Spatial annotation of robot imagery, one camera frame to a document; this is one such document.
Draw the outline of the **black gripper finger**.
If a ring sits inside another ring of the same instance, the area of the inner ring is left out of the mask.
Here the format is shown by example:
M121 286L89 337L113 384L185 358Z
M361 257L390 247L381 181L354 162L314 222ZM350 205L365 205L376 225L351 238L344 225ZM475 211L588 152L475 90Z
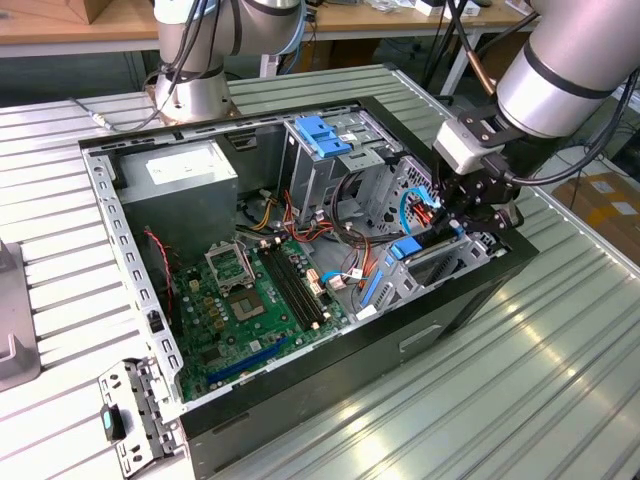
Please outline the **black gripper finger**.
M436 234L441 234L450 227L450 222L455 219L455 211L452 207L454 206L456 174L438 152L433 153L433 159L432 184L436 190L440 207L432 220L432 227Z
M490 205L472 205L454 219L468 233L499 233L524 223L524 217L514 203L499 205L498 209Z

